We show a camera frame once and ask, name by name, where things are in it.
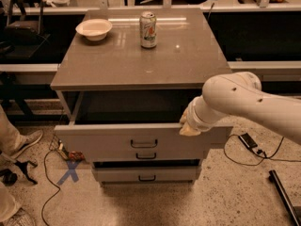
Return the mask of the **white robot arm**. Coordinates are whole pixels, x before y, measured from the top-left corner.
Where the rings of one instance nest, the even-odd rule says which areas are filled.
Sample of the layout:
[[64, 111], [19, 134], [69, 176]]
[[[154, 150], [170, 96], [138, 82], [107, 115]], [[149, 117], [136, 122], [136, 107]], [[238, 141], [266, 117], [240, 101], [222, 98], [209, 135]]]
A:
[[254, 121], [301, 144], [301, 100], [263, 92], [260, 79], [249, 72], [208, 79], [202, 95], [184, 110], [180, 135], [198, 136], [228, 115]]

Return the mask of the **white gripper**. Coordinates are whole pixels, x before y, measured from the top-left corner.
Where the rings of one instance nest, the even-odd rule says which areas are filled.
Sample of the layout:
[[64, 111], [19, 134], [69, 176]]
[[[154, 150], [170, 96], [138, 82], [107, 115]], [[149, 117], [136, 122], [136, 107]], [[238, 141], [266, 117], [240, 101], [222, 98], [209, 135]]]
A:
[[209, 131], [216, 124], [216, 114], [203, 98], [195, 98], [184, 110], [181, 118], [181, 136], [194, 137]]

